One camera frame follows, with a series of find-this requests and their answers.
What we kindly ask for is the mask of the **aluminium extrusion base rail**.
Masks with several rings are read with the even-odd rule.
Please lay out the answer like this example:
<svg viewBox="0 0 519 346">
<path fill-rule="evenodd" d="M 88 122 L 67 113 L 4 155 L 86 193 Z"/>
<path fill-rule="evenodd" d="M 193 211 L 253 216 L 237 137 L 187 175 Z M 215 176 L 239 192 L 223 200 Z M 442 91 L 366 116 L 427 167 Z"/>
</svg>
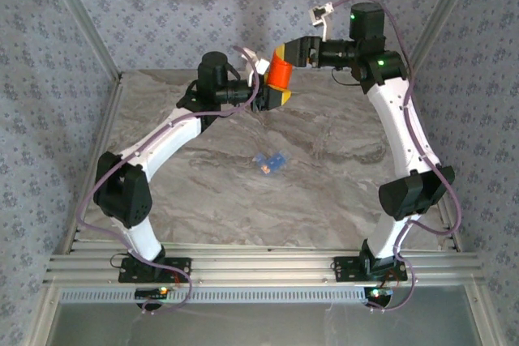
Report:
<svg viewBox="0 0 519 346">
<path fill-rule="evenodd" d="M 123 247 L 112 241 L 77 241 L 68 254 L 52 256 L 44 282 L 62 286 L 105 286 L 118 281 Z M 332 261 L 352 250 L 300 247 L 165 245 L 170 257 L 191 259 L 191 278 L 200 287 L 320 286 L 335 284 Z M 418 285 L 482 283 L 474 253 L 407 250 Z"/>
</svg>

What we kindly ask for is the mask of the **orange pill bottle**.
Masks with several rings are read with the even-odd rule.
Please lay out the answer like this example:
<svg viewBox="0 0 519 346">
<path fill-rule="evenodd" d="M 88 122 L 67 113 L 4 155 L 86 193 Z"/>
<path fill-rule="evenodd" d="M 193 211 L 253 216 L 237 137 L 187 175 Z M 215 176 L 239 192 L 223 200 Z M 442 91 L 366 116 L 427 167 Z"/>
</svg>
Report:
<svg viewBox="0 0 519 346">
<path fill-rule="evenodd" d="M 281 90 L 289 87 L 293 66 L 280 57 L 277 52 L 272 55 L 272 61 L 268 68 L 266 84 Z"/>
</svg>

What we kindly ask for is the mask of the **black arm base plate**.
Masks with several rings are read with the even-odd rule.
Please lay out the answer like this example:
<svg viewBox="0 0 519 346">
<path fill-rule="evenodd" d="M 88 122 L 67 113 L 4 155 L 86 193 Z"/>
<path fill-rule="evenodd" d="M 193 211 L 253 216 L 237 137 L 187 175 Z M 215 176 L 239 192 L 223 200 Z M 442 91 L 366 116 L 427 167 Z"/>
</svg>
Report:
<svg viewBox="0 0 519 346">
<path fill-rule="evenodd" d="M 166 269 L 142 263 L 134 257 L 126 256 L 119 265 L 118 282 L 121 284 L 186 284 L 187 278 L 178 270 L 191 274 L 190 258 L 162 258 L 159 263 Z"/>
<path fill-rule="evenodd" d="M 375 258 L 340 256 L 332 261 L 336 282 L 348 281 L 407 281 L 406 266 L 394 257 Z"/>
</svg>

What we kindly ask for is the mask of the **aluminium frame post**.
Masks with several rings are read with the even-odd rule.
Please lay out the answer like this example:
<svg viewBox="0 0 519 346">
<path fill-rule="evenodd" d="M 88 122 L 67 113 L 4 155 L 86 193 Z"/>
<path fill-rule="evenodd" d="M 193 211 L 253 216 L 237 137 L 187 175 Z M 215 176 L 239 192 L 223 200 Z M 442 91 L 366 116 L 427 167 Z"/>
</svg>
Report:
<svg viewBox="0 0 519 346">
<path fill-rule="evenodd" d="M 459 0 L 438 0 L 432 9 L 431 15 L 427 19 L 422 33 L 410 56 L 414 77 L 418 76 L 418 71 L 427 59 L 435 40 L 441 33 L 441 29 L 448 21 Z"/>
<path fill-rule="evenodd" d="M 119 81 L 121 72 L 112 59 L 101 35 L 97 31 L 91 16 L 81 0 L 63 0 L 72 14 L 77 26 L 106 73 L 115 81 Z"/>
</svg>

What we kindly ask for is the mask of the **small blue toy block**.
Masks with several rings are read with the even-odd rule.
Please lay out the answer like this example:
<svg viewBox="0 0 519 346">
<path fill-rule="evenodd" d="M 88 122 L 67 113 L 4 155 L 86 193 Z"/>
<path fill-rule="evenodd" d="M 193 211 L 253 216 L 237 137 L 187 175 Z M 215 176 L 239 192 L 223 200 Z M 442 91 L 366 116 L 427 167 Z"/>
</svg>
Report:
<svg viewBox="0 0 519 346">
<path fill-rule="evenodd" d="M 286 152 L 277 152 L 271 156 L 265 156 L 264 154 L 259 153 L 253 158 L 253 161 L 255 162 L 261 173 L 265 176 L 268 176 L 282 169 L 287 163 L 288 159 L 289 155 Z M 264 165 L 267 165 L 271 169 L 270 173 L 263 172 L 261 168 Z"/>
</svg>

